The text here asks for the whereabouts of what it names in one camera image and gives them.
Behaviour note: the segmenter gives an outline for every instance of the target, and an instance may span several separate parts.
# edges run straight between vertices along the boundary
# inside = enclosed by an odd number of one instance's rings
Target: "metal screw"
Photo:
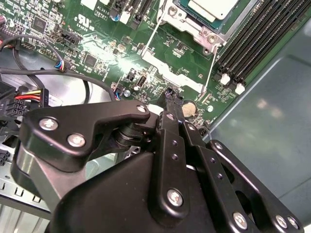
[[[217,149],[222,150],[223,147],[222,145],[220,145],[218,142],[215,142],[215,146],[217,147]]]
[[[288,221],[292,224],[293,227],[295,227],[297,230],[299,229],[298,224],[292,217],[287,217]]]
[[[58,123],[56,120],[45,118],[39,121],[39,125],[42,129],[53,131],[58,128]]]
[[[215,34],[210,34],[210,35],[207,37],[208,42],[211,43],[211,44],[214,44],[214,43],[216,42],[216,39],[217,39],[217,37],[216,37]]]
[[[172,114],[170,114],[170,113],[167,113],[166,116],[170,120],[175,120],[174,116]]]
[[[238,225],[238,227],[240,227],[243,230],[247,229],[247,222],[242,214],[240,214],[239,212],[234,212],[233,219],[235,223]]]
[[[124,91],[123,95],[125,97],[130,97],[131,96],[131,92],[129,90]]]
[[[192,125],[188,125],[188,127],[189,127],[189,129],[191,129],[191,130],[195,130],[195,128],[192,126]]]
[[[174,189],[170,189],[167,192],[167,198],[173,206],[179,207],[183,204],[183,198],[181,194]]]
[[[137,109],[138,109],[138,111],[140,111],[140,112],[142,112],[142,113],[145,113],[145,112],[146,112],[146,109],[145,109],[144,106],[138,105],[138,106],[137,106]]]
[[[276,220],[277,220],[277,222],[280,224],[280,226],[282,227],[282,228],[287,228],[287,224],[286,224],[286,222],[285,222],[285,219],[282,217],[282,216],[280,216],[280,215],[277,215],[276,216]]]
[[[82,147],[86,144],[86,140],[79,134],[72,134],[67,139],[68,143],[72,147]]]
[[[209,113],[211,113],[214,110],[214,107],[212,105],[208,106],[206,109]]]
[[[175,16],[176,14],[177,14],[177,7],[175,7],[175,6],[171,6],[170,8],[169,8],[169,15],[170,16]]]

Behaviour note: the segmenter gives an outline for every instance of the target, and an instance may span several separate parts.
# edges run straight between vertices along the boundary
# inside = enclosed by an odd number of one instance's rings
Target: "red wire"
[[[39,96],[16,96],[15,99],[17,100],[24,100],[24,99],[36,99],[36,100],[40,100]]]

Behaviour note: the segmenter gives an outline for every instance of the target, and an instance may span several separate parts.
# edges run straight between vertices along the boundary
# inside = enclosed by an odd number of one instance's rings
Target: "white connector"
[[[242,83],[238,83],[235,93],[238,95],[242,94],[245,91],[245,86]]]
[[[230,82],[231,78],[227,74],[223,74],[222,79],[220,79],[220,83],[222,85],[227,85]]]

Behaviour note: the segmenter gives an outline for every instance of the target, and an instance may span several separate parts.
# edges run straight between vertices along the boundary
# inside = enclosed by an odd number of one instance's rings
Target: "mounting hole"
[[[177,155],[177,154],[173,154],[173,155],[172,155],[172,159],[178,160],[178,155]]]
[[[173,146],[176,146],[176,147],[178,146],[178,143],[175,140],[172,141],[172,144]]]
[[[193,126],[193,125],[188,125],[188,127],[189,127],[189,129],[191,129],[191,130],[195,130],[195,127]]]
[[[141,106],[141,105],[137,105],[137,109],[138,111],[142,112],[142,113],[145,113],[147,110],[145,109],[144,106]]]
[[[170,113],[167,113],[166,116],[170,120],[175,120],[174,116],[172,114],[170,114]]]

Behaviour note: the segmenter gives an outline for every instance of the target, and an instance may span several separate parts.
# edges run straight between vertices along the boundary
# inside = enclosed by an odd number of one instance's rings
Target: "blue wire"
[[[61,65],[62,65],[62,62],[59,62],[59,64],[55,66],[55,68],[60,68]]]

